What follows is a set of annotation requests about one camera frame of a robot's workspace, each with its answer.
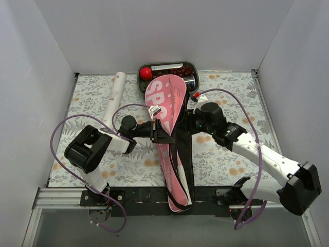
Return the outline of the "badminton racket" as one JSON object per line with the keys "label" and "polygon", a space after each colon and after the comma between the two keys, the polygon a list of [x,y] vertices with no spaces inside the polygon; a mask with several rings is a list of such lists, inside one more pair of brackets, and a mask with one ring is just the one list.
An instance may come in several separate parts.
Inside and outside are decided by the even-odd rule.
{"label": "badminton racket", "polygon": [[178,171],[179,179],[182,183],[182,186],[183,186],[183,188],[186,192],[187,198],[188,198],[188,204],[187,205],[192,205],[192,200],[191,200],[190,191],[189,191],[189,188],[188,188],[188,182],[187,182],[184,167],[183,167],[182,162],[180,161],[179,158],[178,158],[177,161],[178,161],[177,171]]}

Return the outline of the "white shuttlecock tube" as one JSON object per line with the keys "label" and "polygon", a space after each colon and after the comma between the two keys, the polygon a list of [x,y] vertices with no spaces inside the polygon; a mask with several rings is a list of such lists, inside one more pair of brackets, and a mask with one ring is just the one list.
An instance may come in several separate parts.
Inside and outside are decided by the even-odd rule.
{"label": "white shuttlecock tube", "polygon": [[113,116],[114,113],[119,109],[120,102],[123,96],[123,90],[126,82],[126,74],[123,72],[117,72],[112,88],[109,93],[109,99],[103,115],[103,123],[116,133],[114,130]]}

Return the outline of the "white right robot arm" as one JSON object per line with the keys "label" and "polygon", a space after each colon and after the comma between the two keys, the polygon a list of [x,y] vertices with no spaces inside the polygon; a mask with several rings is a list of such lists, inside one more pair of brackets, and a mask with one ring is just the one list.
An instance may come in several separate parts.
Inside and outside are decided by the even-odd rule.
{"label": "white right robot arm", "polygon": [[220,201],[230,205],[247,203],[250,199],[280,203],[290,213],[301,216],[321,194],[317,167],[290,160],[267,146],[236,123],[226,120],[222,109],[214,102],[207,102],[188,110],[188,129],[191,134],[204,132],[227,150],[258,165],[259,172],[266,171],[274,182],[239,179]]}

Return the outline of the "pink racket cover bag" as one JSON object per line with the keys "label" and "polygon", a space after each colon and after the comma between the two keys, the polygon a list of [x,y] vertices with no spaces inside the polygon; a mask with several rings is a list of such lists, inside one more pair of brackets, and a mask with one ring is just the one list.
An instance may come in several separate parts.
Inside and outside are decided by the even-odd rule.
{"label": "pink racket cover bag", "polygon": [[[145,103],[149,107],[152,105],[161,107],[161,112],[154,118],[161,122],[164,130],[170,135],[174,131],[184,105],[186,92],[187,87],[183,78],[177,75],[160,76],[147,86]],[[169,208],[175,213],[182,213],[191,205],[187,205],[188,198],[177,171],[177,160],[180,159],[177,148],[169,144],[159,144],[158,151],[168,191]]]}

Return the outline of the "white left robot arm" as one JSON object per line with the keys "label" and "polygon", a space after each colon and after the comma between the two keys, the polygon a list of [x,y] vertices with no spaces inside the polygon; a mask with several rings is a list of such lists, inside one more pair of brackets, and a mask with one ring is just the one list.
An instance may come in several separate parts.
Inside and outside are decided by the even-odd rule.
{"label": "white left robot arm", "polygon": [[92,193],[92,200],[99,206],[109,201],[109,186],[99,168],[106,151],[129,154],[137,144],[134,137],[149,138],[157,144],[175,144],[175,140],[158,119],[139,125],[133,116],[125,116],[121,121],[119,133],[118,137],[88,125],[64,152],[65,158],[78,169],[87,189]]}

